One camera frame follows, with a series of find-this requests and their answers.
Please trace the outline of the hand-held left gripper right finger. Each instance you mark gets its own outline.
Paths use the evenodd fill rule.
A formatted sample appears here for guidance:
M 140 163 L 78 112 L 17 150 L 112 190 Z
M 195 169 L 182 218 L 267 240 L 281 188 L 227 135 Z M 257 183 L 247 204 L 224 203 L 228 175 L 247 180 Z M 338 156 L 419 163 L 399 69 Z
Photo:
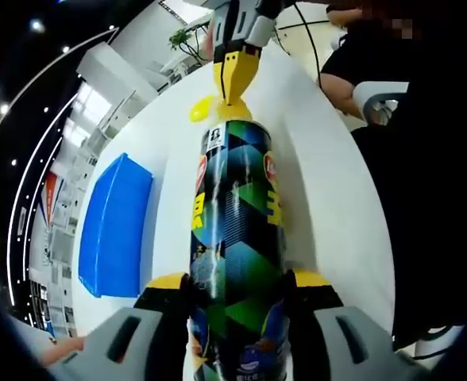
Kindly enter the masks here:
M 294 380 L 421 380 L 423 368 L 320 274 L 288 270 L 285 308 Z

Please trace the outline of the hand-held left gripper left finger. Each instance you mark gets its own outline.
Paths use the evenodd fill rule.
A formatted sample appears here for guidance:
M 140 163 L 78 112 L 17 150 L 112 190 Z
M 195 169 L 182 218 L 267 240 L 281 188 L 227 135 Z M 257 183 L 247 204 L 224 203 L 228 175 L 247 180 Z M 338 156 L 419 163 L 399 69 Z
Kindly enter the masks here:
M 153 279 L 133 307 L 90 332 L 49 367 L 55 380 L 181 380 L 191 310 L 189 275 Z

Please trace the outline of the person's left hand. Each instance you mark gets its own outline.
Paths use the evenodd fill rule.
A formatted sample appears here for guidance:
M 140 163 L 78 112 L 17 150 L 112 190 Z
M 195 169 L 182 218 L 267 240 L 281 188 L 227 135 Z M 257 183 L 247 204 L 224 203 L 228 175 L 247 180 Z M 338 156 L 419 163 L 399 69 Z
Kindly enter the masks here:
M 39 362 L 48 367 L 74 351 L 82 351 L 84 341 L 85 337 L 72 337 L 59 341 L 40 355 Z

